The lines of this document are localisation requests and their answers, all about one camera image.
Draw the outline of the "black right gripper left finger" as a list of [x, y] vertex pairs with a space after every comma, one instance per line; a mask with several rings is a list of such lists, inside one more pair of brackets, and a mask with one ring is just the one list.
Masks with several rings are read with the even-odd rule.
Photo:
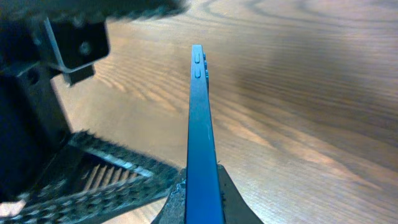
[[185, 223], [186, 179], [186, 169], [182, 169], [164, 206], [151, 224]]

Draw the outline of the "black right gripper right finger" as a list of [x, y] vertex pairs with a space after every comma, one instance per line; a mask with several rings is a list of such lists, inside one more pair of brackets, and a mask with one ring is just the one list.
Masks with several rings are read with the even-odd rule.
[[263, 224], [242, 198], [231, 177], [222, 165], [218, 165], [224, 222], [226, 224]]

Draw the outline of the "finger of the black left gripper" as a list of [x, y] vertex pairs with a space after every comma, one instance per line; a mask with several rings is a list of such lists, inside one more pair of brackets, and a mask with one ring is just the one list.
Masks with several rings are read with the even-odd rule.
[[27, 196], [26, 206], [1, 223], [96, 223], [168, 196], [179, 170], [96, 137], [72, 135], [80, 162]]
[[186, 0], [1, 0], [1, 21], [147, 20], [183, 14], [189, 7]]

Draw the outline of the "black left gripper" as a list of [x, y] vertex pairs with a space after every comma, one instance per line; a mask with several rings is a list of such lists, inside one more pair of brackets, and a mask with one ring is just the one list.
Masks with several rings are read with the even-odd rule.
[[1, 21], [1, 201], [65, 188], [83, 158], [52, 86], [74, 85], [109, 54], [104, 22]]

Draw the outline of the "blue Galaxy smartphone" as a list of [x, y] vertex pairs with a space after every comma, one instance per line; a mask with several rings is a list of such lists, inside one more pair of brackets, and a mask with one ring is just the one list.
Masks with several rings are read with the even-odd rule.
[[206, 55], [201, 45], [192, 46], [186, 187], [186, 223], [224, 223]]

